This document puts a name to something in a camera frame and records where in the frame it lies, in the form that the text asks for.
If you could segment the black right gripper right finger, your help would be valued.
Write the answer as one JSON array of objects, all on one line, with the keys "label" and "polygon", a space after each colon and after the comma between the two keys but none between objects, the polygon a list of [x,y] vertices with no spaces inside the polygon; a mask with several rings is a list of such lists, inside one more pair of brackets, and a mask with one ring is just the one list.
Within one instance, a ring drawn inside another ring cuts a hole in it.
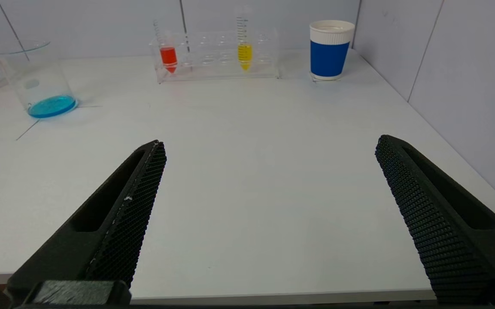
[{"label": "black right gripper right finger", "polygon": [[495,303],[495,213],[412,145],[375,156],[439,303]]}]

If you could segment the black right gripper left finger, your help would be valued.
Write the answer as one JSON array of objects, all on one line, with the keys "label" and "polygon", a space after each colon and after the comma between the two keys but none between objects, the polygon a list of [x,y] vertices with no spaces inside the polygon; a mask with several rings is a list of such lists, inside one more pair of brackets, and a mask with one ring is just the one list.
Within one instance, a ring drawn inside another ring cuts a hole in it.
[{"label": "black right gripper left finger", "polygon": [[11,307],[128,306],[166,162],[157,139],[132,152],[8,279]]}]

